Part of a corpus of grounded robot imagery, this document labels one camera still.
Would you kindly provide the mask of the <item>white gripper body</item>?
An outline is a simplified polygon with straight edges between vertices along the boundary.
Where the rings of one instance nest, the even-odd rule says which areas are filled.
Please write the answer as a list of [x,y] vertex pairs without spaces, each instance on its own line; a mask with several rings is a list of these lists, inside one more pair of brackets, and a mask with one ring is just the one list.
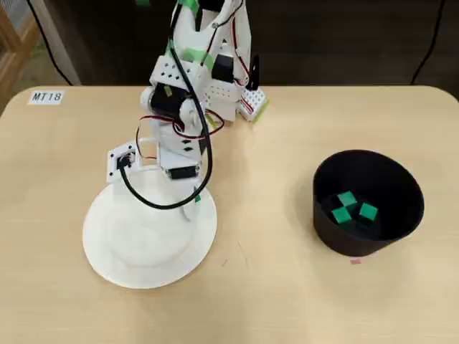
[[199,186],[202,182],[202,161],[199,159],[160,148],[158,163],[165,175],[177,185]]

